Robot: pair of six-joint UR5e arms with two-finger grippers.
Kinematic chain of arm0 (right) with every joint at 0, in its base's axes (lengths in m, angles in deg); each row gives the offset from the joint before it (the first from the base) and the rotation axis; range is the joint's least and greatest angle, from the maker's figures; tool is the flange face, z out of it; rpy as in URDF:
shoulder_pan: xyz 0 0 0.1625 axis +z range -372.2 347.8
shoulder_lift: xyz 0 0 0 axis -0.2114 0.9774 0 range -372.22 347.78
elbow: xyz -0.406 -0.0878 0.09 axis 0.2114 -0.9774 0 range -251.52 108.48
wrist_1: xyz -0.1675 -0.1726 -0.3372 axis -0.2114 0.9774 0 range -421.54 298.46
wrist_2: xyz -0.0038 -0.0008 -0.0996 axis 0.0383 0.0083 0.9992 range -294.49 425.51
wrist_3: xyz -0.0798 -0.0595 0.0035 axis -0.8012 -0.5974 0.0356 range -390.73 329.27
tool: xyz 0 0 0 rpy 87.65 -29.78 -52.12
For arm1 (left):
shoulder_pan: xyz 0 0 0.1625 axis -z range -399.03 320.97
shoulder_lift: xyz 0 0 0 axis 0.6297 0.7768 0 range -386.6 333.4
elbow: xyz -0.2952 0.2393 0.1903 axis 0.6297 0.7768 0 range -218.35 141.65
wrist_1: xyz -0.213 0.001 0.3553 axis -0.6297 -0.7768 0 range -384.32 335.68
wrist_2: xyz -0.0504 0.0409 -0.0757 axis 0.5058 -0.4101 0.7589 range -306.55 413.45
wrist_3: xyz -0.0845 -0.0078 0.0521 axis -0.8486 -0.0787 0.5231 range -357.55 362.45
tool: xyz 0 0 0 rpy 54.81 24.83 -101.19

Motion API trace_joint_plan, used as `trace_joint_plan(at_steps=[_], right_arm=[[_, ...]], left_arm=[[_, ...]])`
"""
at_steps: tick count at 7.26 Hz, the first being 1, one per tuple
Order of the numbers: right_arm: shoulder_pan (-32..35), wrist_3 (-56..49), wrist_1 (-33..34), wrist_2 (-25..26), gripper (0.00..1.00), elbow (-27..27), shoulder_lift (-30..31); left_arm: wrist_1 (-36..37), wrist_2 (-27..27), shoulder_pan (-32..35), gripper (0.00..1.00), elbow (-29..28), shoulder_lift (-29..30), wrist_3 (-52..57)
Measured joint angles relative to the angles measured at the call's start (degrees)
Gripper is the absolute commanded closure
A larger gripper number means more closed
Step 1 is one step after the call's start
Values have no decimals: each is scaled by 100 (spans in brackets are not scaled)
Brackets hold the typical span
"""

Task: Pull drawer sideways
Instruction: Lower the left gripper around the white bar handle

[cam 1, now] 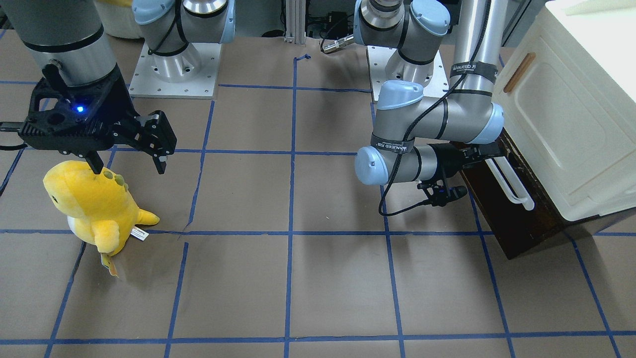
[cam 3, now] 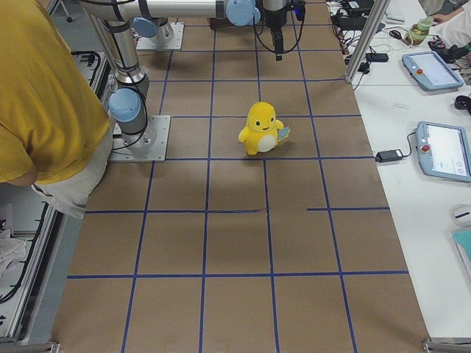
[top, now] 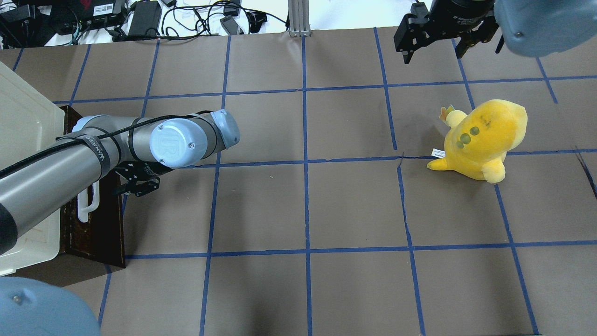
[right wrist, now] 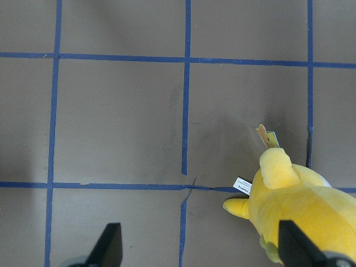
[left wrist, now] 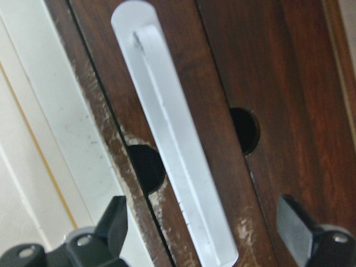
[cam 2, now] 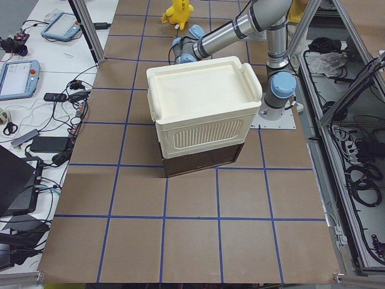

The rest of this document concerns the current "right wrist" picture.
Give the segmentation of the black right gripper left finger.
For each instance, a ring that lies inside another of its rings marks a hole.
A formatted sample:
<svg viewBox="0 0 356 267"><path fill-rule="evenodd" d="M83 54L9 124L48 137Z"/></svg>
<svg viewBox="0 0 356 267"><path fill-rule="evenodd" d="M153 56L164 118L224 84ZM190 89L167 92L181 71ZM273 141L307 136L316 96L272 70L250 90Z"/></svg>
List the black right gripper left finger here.
<svg viewBox="0 0 356 267"><path fill-rule="evenodd" d="M85 266L121 266L123 259L121 224L109 223L99 237Z"/></svg>

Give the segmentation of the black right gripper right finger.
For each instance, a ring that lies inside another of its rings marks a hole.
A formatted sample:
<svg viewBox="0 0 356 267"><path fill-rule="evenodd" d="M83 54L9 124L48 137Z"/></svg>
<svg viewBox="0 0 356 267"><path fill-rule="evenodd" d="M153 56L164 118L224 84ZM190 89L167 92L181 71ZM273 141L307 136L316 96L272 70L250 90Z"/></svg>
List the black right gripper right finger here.
<svg viewBox="0 0 356 267"><path fill-rule="evenodd" d="M292 220L281 220L278 254L284 266L326 266L326 256Z"/></svg>

